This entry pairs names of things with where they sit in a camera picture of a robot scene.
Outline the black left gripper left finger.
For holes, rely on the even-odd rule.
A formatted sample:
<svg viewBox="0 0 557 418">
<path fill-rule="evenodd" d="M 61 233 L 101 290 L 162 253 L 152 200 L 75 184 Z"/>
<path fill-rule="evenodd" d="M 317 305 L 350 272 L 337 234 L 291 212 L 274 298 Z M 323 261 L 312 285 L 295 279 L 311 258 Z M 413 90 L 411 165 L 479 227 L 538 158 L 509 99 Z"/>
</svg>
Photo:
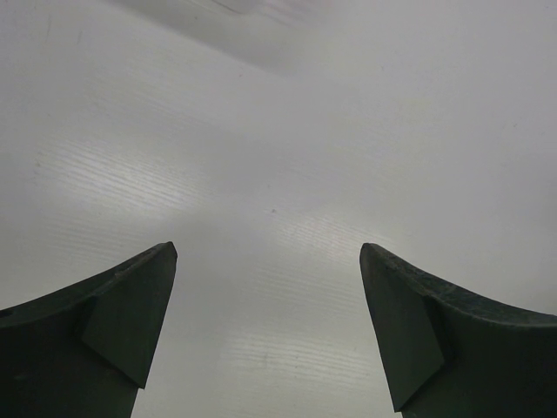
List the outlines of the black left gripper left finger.
<svg viewBox="0 0 557 418">
<path fill-rule="evenodd" d="M 1 312 L 3 417 L 129 417 L 177 270 L 171 242 Z"/>
</svg>

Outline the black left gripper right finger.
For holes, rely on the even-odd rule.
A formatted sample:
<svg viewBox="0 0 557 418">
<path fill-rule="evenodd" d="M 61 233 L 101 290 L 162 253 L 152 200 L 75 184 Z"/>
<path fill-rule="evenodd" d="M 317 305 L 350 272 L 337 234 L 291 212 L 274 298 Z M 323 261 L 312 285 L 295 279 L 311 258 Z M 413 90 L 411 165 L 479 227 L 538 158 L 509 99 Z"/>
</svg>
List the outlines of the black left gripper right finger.
<svg viewBox="0 0 557 418">
<path fill-rule="evenodd" d="M 553 315 L 488 299 L 376 244 L 359 263 L 395 412 L 555 416 Z"/>
</svg>

